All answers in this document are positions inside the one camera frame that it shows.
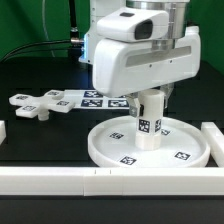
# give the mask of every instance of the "black table surface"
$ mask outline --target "black table surface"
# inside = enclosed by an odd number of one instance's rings
[[[0,64],[0,120],[7,138],[0,166],[92,167],[87,136],[98,123],[127,110],[51,112],[45,122],[19,118],[9,97],[51,89],[92,89],[91,68],[66,58],[17,58]],[[164,115],[200,128],[224,130],[224,76],[206,62],[198,75],[175,83]],[[223,223],[223,197],[1,197],[0,223]]]

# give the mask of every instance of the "green wall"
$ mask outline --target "green wall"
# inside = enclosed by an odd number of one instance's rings
[[[76,2],[78,26],[84,34],[89,24],[89,0]],[[188,18],[200,26],[202,59],[224,74],[223,9],[223,0],[191,0]],[[0,57],[20,45],[46,40],[41,12],[42,0],[0,0]],[[46,0],[46,25],[51,40],[69,38],[68,0]],[[56,56],[66,53],[56,52]]]
[[[80,32],[88,30],[89,0],[77,1]],[[70,38],[68,0],[46,0],[46,26],[50,40]],[[45,41],[42,25],[42,0],[0,0],[0,57],[28,43]],[[56,52],[56,56],[66,53]],[[39,53],[35,56],[51,56]]]
[[[224,1],[191,0],[189,19],[200,27],[202,59],[224,74]]]

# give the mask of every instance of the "white plastic strip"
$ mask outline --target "white plastic strip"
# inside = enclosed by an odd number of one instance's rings
[[[202,133],[211,146],[211,155],[219,167],[224,167],[224,136],[213,122],[202,123]]]
[[[224,168],[0,168],[0,195],[224,195]]]
[[[2,144],[5,138],[6,138],[5,122],[0,121],[0,145]]]

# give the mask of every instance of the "black cable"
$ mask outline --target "black cable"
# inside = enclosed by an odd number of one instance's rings
[[[18,47],[12,51],[10,51],[9,53],[7,53],[1,60],[0,63],[4,62],[5,59],[7,60],[7,58],[11,55],[14,54],[16,52],[19,52],[21,50],[30,48],[30,47],[37,47],[37,46],[45,46],[45,45],[56,45],[56,44],[70,44],[71,41],[70,40],[55,40],[55,41],[44,41],[44,42],[39,42],[39,43],[33,43],[33,44],[27,44],[21,47]]]
[[[62,50],[68,50],[69,48],[52,48],[52,49],[42,49],[42,50],[32,50],[32,51],[22,51],[22,52],[16,52],[13,54],[10,54],[8,57],[4,58],[4,60],[1,60],[1,63],[5,62],[6,60],[8,60],[11,57],[20,55],[20,54],[29,54],[29,53],[36,53],[36,52],[44,52],[44,51],[62,51]]]
[[[69,0],[69,13],[70,13],[70,24],[71,24],[71,32],[70,36],[78,38],[79,31],[76,20],[76,3],[75,0]]]

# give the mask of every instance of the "white circular plate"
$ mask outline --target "white circular plate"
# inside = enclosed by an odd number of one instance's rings
[[[201,132],[178,120],[162,119],[161,146],[145,151],[135,146],[136,119],[131,116],[105,121],[88,136],[88,151],[101,167],[203,167],[210,147]]]

